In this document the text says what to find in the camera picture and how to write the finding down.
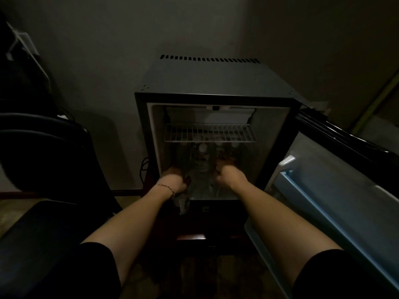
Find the floor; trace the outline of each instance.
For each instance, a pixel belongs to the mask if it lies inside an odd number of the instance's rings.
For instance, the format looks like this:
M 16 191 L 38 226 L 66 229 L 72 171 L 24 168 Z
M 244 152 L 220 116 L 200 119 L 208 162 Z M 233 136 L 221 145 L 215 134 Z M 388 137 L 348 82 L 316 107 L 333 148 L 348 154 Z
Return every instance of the floor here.
M 137 199 L 117 197 L 123 208 Z M 0 237 L 41 200 L 1 200 Z M 120 298 L 284 298 L 258 254 L 156 259 L 156 267 L 148 257 L 133 266 Z

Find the open refrigerator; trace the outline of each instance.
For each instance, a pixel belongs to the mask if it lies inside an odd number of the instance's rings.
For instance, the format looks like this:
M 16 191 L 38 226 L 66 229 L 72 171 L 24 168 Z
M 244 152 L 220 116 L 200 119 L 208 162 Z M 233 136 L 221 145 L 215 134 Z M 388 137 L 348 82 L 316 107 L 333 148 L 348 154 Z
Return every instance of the open refrigerator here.
M 228 155 L 238 144 L 237 166 L 252 184 L 317 226 L 399 293 L 397 155 L 329 123 L 256 59 L 163 55 L 135 97 L 155 179 L 171 165 L 180 166 L 192 180 L 190 201 L 228 206 L 238 198 L 214 186 L 211 172 L 217 147 Z M 195 171 L 194 151 L 201 143 L 209 151 L 206 173 Z M 290 287 L 250 219 L 245 231 L 290 298 Z

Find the white wire rack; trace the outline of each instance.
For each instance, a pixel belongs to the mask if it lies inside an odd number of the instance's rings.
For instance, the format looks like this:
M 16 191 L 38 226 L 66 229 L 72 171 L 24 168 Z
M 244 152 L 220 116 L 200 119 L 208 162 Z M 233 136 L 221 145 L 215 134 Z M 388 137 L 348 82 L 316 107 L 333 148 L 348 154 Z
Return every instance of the white wire rack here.
M 166 124 L 166 143 L 194 142 L 254 143 L 256 135 L 249 124 Z

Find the black shirt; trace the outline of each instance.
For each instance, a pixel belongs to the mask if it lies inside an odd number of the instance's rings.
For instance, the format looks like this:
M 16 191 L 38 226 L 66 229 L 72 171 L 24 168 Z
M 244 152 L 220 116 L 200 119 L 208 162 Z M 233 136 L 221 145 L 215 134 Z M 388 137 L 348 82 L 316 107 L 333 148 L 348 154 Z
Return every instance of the black shirt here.
M 112 252 L 102 244 L 77 246 L 27 298 L 118 298 L 121 283 Z M 342 250 L 313 256 L 292 288 L 298 298 L 387 298 L 388 293 Z

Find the person's right arm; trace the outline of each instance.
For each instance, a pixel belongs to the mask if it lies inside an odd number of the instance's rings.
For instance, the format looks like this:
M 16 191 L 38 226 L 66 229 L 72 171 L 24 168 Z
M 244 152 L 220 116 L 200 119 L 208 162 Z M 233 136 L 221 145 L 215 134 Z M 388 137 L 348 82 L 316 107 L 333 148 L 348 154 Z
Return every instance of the person's right arm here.
M 311 257 L 341 249 L 290 208 L 248 182 L 231 161 L 217 160 L 217 171 L 217 181 L 240 197 L 259 236 L 291 285 Z

